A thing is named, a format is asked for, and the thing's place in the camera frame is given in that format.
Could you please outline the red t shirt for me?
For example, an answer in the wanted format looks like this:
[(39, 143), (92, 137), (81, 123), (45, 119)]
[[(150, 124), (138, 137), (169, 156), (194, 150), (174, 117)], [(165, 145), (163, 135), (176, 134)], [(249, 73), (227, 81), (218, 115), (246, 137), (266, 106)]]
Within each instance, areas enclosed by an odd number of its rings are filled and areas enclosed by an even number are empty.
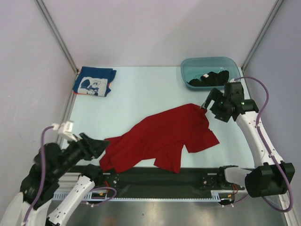
[(209, 128), (206, 110), (185, 104), (144, 118), (128, 132), (107, 139), (109, 146), (100, 159), (103, 171), (121, 173), (143, 160), (154, 159), (154, 165), (179, 173), (182, 149), (197, 153), (219, 144)]

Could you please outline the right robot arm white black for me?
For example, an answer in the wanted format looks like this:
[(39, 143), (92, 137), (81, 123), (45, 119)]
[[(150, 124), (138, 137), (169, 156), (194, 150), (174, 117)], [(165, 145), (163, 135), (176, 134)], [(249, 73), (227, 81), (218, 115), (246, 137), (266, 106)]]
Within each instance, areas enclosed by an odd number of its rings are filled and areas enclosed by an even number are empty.
[(224, 91), (213, 88), (201, 106), (209, 109), (214, 117), (223, 122), (233, 119), (239, 126), (251, 150), (254, 169), (238, 166), (223, 168), (218, 175), (217, 184), (228, 189), (237, 184), (244, 187), (253, 197), (285, 194), (294, 176), (292, 163), (284, 162), (279, 155), (259, 116), (259, 109), (252, 99), (245, 99), (241, 82), (228, 82)]

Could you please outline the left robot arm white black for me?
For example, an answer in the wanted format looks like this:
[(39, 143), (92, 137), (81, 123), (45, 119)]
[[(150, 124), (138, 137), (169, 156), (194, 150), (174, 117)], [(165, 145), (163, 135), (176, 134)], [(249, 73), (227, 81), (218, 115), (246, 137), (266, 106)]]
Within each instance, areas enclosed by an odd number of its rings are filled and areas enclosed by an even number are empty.
[(84, 197), (103, 185), (100, 167), (89, 164), (61, 204), (51, 213), (49, 206), (59, 188), (59, 179), (79, 161), (100, 157), (109, 146), (108, 140), (96, 140), (81, 133), (69, 141), (65, 149), (57, 143), (42, 144), (34, 157), (29, 174), (23, 179), (20, 192), (7, 207), (2, 226), (64, 226)]

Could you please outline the black t shirt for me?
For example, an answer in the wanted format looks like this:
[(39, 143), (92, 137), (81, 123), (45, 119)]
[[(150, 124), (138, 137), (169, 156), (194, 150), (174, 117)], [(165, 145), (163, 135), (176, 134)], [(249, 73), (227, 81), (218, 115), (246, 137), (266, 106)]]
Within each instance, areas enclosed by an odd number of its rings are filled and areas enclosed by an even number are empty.
[(223, 86), (229, 80), (229, 71), (224, 70), (219, 73), (209, 72), (188, 82), (193, 87), (211, 87), (211, 86)]

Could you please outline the teal plastic bin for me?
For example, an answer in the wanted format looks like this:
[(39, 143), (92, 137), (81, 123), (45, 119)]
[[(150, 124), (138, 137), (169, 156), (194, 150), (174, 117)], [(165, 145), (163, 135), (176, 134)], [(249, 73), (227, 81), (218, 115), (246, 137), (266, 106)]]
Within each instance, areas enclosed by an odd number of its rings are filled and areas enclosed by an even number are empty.
[(211, 90), (212, 88), (223, 89), (224, 85), (193, 87), (189, 85), (188, 82), (197, 78), (197, 76), (201, 76), (209, 72), (219, 73), (224, 70), (227, 70), (230, 73), (228, 81), (240, 77), (237, 64), (232, 59), (224, 56), (189, 58), (185, 59), (181, 64), (182, 79), (186, 87), (193, 91)]

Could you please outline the folded blue printed t shirt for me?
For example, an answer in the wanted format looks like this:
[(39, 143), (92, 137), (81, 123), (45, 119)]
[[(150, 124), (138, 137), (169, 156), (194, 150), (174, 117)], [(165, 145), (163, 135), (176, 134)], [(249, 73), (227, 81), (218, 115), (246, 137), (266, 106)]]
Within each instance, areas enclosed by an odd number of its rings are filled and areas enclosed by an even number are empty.
[(115, 79), (116, 72), (112, 68), (83, 66), (72, 90), (82, 95), (106, 97), (111, 92), (110, 84)]

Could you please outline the right aluminium frame post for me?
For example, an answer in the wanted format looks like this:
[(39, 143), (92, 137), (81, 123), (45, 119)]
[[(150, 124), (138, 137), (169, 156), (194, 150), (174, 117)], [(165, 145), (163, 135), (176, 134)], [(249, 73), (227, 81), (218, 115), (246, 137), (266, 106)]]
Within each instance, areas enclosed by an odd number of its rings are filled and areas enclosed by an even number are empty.
[(244, 71), (247, 68), (247, 66), (250, 63), (252, 57), (256, 53), (256, 50), (258, 49), (261, 41), (263, 40), (265, 34), (267, 33), (269, 27), (273, 23), (278, 11), (280, 10), (281, 6), (283, 5), (283, 2), (284, 2), (284, 0), (275, 1), (275, 4), (273, 5), (271, 11), (269, 12), (267, 19), (265, 20), (262, 28), (260, 29), (260, 32), (259, 32), (259, 34), (257, 35), (257, 37), (255, 39), (255, 42), (253, 43), (250, 51), (248, 52), (242, 66), (241, 66), (242, 71)]

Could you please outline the aluminium frame post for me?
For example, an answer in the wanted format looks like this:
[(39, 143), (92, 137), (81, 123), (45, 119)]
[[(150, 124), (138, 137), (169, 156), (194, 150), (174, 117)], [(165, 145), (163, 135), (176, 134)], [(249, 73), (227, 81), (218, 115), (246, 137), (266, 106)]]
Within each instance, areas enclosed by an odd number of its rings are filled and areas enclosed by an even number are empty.
[(275, 1), (275, 4), (273, 5), (271, 11), (269, 12), (267, 19), (265, 20), (262, 28), (260, 29), (260, 32), (259, 32), (259, 34), (257, 35), (257, 37), (255, 39), (255, 42), (253, 43), (250, 51), (248, 52), (242, 66), (241, 66), (242, 71), (244, 71), (247, 68), (247, 66), (250, 63), (252, 57), (256, 53), (256, 50), (258, 49), (261, 41), (263, 40), (265, 34), (267, 33), (269, 27), (273, 23), (278, 11), (280, 10), (281, 6), (283, 5), (283, 2), (284, 2), (284, 0)]
[(53, 34), (54, 39), (56, 40), (60, 50), (62, 51), (64, 57), (66, 58), (68, 64), (72, 68), (72, 70), (77, 73), (79, 70), (43, 0), (34, 0), (38, 10), (40, 11), (42, 17), (44, 18), (47, 26), (49, 27), (51, 33)]

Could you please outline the left aluminium frame post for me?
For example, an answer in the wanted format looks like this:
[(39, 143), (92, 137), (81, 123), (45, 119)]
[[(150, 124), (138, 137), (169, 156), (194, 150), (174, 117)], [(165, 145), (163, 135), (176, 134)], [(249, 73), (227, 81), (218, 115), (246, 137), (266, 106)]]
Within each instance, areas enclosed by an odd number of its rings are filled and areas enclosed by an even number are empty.
[(72, 70), (77, 73), (79, 70), (43, 0), (34, 0), (38, 10), (40, 11), (42, 17), (44, 18), (47, 26), (49, 27), (51, 33), (53, 34), (54, 39), (56, 40), (60, 50), (62, 51), (64, 57), (66, 58), (68, 64), (72, 68)]

